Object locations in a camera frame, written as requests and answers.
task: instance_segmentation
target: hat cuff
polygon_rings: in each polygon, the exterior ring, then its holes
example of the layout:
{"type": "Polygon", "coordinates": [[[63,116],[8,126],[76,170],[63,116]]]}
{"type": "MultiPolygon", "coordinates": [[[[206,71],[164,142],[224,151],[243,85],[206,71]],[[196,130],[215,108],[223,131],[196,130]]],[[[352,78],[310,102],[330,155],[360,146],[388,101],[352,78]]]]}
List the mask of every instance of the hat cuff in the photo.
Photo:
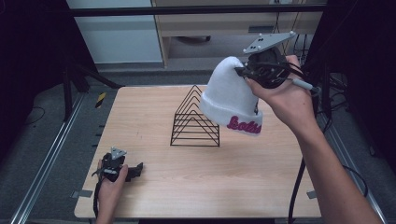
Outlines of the hat cuff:
{"type": "Polygon", "coordinates": [[[258,111],[257,115],[237,113],[229,108],[212,104],[205,92],[201,96],[199,108],[208,119],[230,130],[248,135],[258,135],[262,131],[261,111],[258,111]]]}

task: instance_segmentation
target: metal bracket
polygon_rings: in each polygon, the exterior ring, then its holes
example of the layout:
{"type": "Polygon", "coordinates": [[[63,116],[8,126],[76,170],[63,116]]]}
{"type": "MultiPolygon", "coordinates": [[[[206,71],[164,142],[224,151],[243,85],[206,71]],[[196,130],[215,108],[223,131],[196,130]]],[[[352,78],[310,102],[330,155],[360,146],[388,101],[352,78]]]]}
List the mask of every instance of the metal bracket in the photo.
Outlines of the metal bracket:
{"type": "Polygon", "coordinates": [[[118,149],[116,147],[111,148],[111,160],[116,160],[125,154],[126,154],[126,151],[124,151],[124,150],[118,149]]]}
{"type": "Polygon", "coordinates": [[[259,34],[259,37],[249,47],[247,47],[247,49],[244,49],[244,53],[251,54],[265,51],[266,49],[277,46],[285,40],[292,39],[296,35],[297,34],[293,31],[282,34],[259,34]]]}
{"type": "Polygon", "coordinates": [[[85,190],[85,189],[82,189],[81,191],[74,190],[70,194],[70,198],[78,198],[78,197],[91,198],[91,195],[92,195],[92,190],[85,190]]]}
{"type": "Polygon", "coordinates": [[[308,195],[309,199],[316,199],[317,198],[317,193],[314,190],[308,190],[306,192],[306,195],[308,195]]]}

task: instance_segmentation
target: aluminum rail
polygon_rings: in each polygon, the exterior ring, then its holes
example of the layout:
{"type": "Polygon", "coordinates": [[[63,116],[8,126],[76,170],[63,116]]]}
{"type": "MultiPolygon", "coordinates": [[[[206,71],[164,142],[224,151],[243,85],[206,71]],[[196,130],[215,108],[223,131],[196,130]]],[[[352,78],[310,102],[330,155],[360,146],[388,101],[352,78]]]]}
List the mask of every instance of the aluminum rail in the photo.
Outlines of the aluminum rail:
{"type": "Polygon", "coordinates": [[[32,185],[30,186],[29,190],[25,194],[20,206],[18,207],[17,211],[14,213],[13,217],[11,218],[10,223],[12,224],[22,224],[25,223],[27,218],[29,217],[30,212],[32,211],[33,206],[35,205],[35,201],[38,198],[41,190],[46,183],[48,175],[50,174],[50,170],[52,169],[53,164],[55,163],[59,152],[64,145],[64,141],[67,135],[70,132],[73,123],[76,120],[78,111],[81,108],[82,101],[84,99],[85,94],[79,93],[77,99],[74,103],[74,110],[71,114],[69,120],[65,121],[62,125],[60,131],[55,137],[55,140],[52,143],[52,146],[49,149],[46,159],[44,159],[43,164],[41,165],[37,175],[35,176],[35,180],[33,181],[32,185]]]}

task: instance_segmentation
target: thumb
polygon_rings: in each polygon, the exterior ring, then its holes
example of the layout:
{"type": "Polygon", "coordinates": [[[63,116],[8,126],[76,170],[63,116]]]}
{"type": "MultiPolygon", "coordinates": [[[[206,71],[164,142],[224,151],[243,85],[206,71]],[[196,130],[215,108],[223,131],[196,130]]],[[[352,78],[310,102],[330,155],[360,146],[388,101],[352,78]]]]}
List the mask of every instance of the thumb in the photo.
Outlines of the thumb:
{"type": "Polygon", "coordinates": [[[254,95],[260,97],[260,92],[262,91],[263,87],[255,80],[245,77],[245,81],[247,85],[251,88],[251,91],[254,95]]]}
{"type": "Polygon", "coordinates": [[[123,185],[127,175],[128,175],[128,165],[124,164],[124,165],[122,165],[122,168],[120,169],[119,177],[117,177],[116,184],[123,185]]]}

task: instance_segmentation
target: forearm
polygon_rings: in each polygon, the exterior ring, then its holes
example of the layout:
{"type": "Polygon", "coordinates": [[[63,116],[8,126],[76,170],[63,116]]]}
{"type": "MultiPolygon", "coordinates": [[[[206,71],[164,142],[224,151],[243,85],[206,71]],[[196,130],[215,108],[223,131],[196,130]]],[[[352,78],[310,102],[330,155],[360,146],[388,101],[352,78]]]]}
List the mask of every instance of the forearm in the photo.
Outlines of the forearm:
{"type": "Polygon", "coordinates": [[[326,223],[380,223],[317,125],[294,131],[326,223]]]}
{"type": "Polygon", "coordinates": [[[110,224],[113,223],[114,220],[114,215],[109,212],[103,212],[98,215],[98,218],[96,219],[96,224],[110,224]]]}

